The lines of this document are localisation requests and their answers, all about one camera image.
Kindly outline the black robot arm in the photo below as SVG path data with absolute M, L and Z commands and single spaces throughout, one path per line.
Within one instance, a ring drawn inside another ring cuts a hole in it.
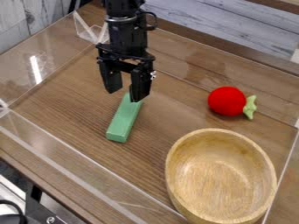
M 140 102 L 151 92 L 155 56 L 147 51 L 147 33 L 158 24 L 147 24 L 142 9 L 146 0 L 104 0 L 108 29 L 107 44 L 98 43 L 98 64 L 106 90 L 114 94 L 123 87 L 122 73 L 131 75 L 131 102 Z

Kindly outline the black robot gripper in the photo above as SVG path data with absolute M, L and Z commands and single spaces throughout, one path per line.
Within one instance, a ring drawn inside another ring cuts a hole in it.
M 146 17 L 107 17 L 110 41 L 98 44 L 99 71 L 106 90 L 114 94 L 123 87 L 122 72 L 131 74 L 131 102 L 140 102 L 151 92 L 155 56 L 147 51 L 147 33 L 156 28 Z

